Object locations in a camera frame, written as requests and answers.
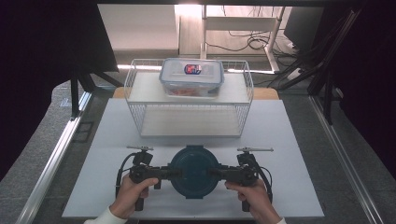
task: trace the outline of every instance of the floor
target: floor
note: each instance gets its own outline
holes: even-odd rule
[[[279,46],[282,51],[287,49],[287,40]],[[134,58],[168,58],[168,57],[197,57],[196,54],[181,54],[168,51],[119,51],[116,52],[119,64],[129,64]],[[263,55],[233,55],[213,54],[208,55],[211,59],[244,59],[247,60],[251,70],[267,70],[269,64]],[[280,59],[282,63],[290,64],[292,58]],[[286,65],[280,65],[282,71],[287,71],[282,81],[288,79],[291,70]],[[109,73],[110,76],[123,82],[127,70],[120,73]],[[273,83],[275,75],[252,73],[257,86],[267,87]],[[111,96],[114,91],[109,83],[101,78],[92,76],[96,85],[99,86],[95,94]],[[325,218],[295,218],[287,217],[288,223],[370,223],[365,211],[361,207],[359,193],[350,185],[350,178],[343,169],[340,157],[329,140],[323,124],[315,108],[312,106],[306,87],[310,78],[297,85],[279,91],[279,97],[283,101],[288,112],[291,126],[301,148],[305,164],[314,183],[318,199],[321,203]],[[89,150],[90,139],[93,134],[87,134],[87,129],[94,133],[106,102],[94,100],[90,103],[84,125],[80,125],[78,134],[72,142],[73,150],[67,151],[63,164],[54,177],[53,184],[49,188],[47,197],[39,209],[33,223],[82,223],[82,220],[65,220],[60,218],[70,190],[78,177],[78,169],[84,162],[85,155]],[[15,162],[7,176],[0,182],[0,223],[15,223],[20,216],[21,210],[29,198],[35,183],[39,179],[52,150],[60,138],[64,126],[70,119],[70,85],[68,82],[56,87],[52,95],[52,104],[46,117],[40,123],[31,141]],[[382,222],[396,223],[396,181],[386,170],[380,159],[361,137],[359,132],[350,124],[339,102],[332,102],[333,128],[342,143],[344,151],[353,164],[353,168],[359,174],[359,179],[364,183],[370,199],[382,217]]]

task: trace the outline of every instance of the hand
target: hand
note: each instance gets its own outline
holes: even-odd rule
[[[125,175],[122,178],[117,199],[110,205],[110,212],[116,217],[128,219],[134,212],[134,204],[137,199],[147,198],[149,196],[149,187],[157,183],[157,178],[150,178],[136,184],[131,180],[129,175]]]
[[[234,182],[225,182],[227,189],[238,191],[240,201],[247,200],[250,204],[250,214],[260,224],[275,224],[282,218],[277,214],[268,198],[264,182],[258,179],[252,186],[243,187]]]

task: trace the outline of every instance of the aluminum rail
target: aluminum rail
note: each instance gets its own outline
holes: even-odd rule
[[[318,100],[318,97],[309,96],[309,100],[311,101],[311,104],[318,115],[318,118],[323,126],[324,131],[326,132],[327,136],[329,137],[329,140],[332,143],[334,152],[337,155],[338,160],[340,161],[341,166],[343,167],[344,172],[346,173],[346,176],[353,190],[355,191],[358,200],[361,203],[361,207],[363,208],[364,213],[366,214],[368,220],[370,221],[370,223],[373,224],[384,223],[378,212],[378,209],[376,208],[375,202],[370,195],[370,192],[367,190],[367,188],[364,186],[363,182],[361,181],[361,178],[359,177],[358,172],[353,166],[352,161],[348,157],[347,152],[344,149],[341,140],[338,138],[335,129],[333,128],[333,126],[327,123],[325,117],[321,113],[323,108],[321,106],[320,101]]]
[[[35,215],[37,214],[38,209],[40,208],[41,203],[47,193],[47,190],[50,187],[50,183],[52,182],[53,177],[55,177],[56,171],[58,170],[62,158],[69,146],[73,134],[75,133],[80,121],[81,117],[87,107],[88,102],[91,100],[92,94],[88,92],[84,92],[79,100],[79,113],[74,120],[69,120],[67,122],[66,127],[64,128],[64,132],[62,133],[58,143],[55,146],[51,156],[49,157],[49,161],[47,162],[44,171],[41,173],[41,176],[38,178],[37,183],[35,184],[35,188],[33,189],[30,197],[28,198],[25,206],[23,207],[20,216],[16,223],[21,224],[29,224],[32,223],[35,219]]]

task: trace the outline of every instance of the container label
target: container label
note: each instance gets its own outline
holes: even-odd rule
[[[200,64],[187,64],[184,67],[184,73],[186,75],[199,75],[202,71]]]

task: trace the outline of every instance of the container lid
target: container lid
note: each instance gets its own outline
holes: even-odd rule
[[[170,58],[163,61],[160,81],[221,84],[223,73],[220,61]]]

